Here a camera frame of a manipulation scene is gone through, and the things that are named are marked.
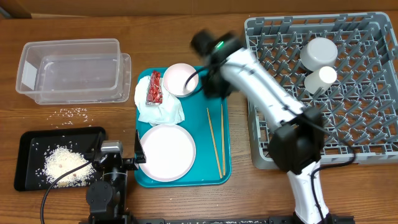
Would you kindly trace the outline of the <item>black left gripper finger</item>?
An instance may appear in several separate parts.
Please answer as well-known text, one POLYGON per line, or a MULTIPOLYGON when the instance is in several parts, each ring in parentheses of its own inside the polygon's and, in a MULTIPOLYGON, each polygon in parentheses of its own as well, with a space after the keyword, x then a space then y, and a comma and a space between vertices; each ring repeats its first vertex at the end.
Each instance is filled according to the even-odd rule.
POLYGON ((103 132, 100 132, 99 134, 97 134, 95 140, 91 144, 90 150, 84 154, 85 159, 93 159, 95 157, 95 154, 101 148, 101 143, 103 142, 103 139, 104 139, 103 132))
POLYGON ((138 130, 136 130, 136 133, 135 133, 134 153, 135 153, 135 163, 136 164, 146 163, 146 156, 145 156, 142 144, 141 144, 138 130))

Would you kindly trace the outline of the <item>wooden chopstick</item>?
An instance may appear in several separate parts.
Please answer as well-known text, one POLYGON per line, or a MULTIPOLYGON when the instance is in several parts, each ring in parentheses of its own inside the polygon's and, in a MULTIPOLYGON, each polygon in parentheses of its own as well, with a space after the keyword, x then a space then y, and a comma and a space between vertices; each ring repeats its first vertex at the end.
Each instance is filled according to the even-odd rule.
POLYGON ((220 160, 219 160, 219 157, 218 157, 218 150, 217 150, 217 147, 216 147, 216 141, 215 141, 215 135, 214 135, 214 132, 213 132, 213 125, 212 125, 212 122, 211 122, 210 111, 209 111, 208 108, 206 108, 206 112, 207 112, 208 123, 209 123, 209 127, 210 127, 213 147, 214 147, 214 151, 215 151, 215 157, 216 157, 216 163, 217 163, 217 167, 218 167, 218 173, 219 173, 219 177, 222 179, 223 175, 222 175, 222 171, 221 171, 220 160))
POLYGON ((226 162, 225 162, 225 144, 224 144, 224 113, 223 105, 221 104, 221 152, 222 152, 222 175, 226 175, 226 162))

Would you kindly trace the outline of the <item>grey plastic bowl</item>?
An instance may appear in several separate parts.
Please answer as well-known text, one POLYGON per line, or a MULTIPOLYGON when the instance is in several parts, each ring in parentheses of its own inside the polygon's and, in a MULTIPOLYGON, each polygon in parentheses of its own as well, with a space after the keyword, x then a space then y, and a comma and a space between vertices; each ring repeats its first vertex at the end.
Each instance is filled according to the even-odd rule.
POLYGON ((300 51, 302 65, 309 71, 325 66, 333 67, 337 56, 337 46, 330 39, 323 37, 311 40, 300 51))

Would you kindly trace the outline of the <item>white plastic cup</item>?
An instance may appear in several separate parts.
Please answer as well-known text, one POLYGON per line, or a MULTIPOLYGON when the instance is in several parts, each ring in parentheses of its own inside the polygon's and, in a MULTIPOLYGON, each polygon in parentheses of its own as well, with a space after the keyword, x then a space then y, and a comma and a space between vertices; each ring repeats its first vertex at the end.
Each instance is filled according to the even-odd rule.
POLYGON ((334 84, 336 79, 337 72, 335 69, 325 66, 306 76, 304 79, 304 86, 310 94, 315 94, 319 88, 321 88, 323 91, 329 89, 329 87, 334 84))

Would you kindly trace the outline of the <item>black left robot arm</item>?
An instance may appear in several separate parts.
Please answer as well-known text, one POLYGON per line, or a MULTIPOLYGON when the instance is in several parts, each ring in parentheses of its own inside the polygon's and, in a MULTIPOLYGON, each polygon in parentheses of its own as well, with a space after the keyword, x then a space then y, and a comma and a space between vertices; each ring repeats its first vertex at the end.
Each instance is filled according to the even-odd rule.
POLYGON ((102 173, 99 180, 90 184, 86 191, 86 202, 90 206, 89 223, 137 223, 127 211, 127 173, 139 170, 146 162, 139 132, 135 133, 133 158, 123 157, 121 141, 103 141, 94 150, 93 167, 102 173))

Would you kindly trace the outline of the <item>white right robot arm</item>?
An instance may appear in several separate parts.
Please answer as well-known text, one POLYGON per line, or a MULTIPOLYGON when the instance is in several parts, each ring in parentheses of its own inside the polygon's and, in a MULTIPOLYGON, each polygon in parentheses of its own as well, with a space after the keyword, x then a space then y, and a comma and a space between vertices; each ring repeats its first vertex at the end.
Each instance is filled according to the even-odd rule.
POLYGON ((332 215, 323 199, 319 172, 332 166, 321 166, 320 151, 326 135, 338 136, 323 127, 321 112, 287 93, 233 33, 215 38, 204 29, 190 45, 205 63, 200 90, 207 98, 241 91, 265 116, 272 132, 268 153, 287 174, 295 198, 288 222, 354 223, 353 217, 332 215))

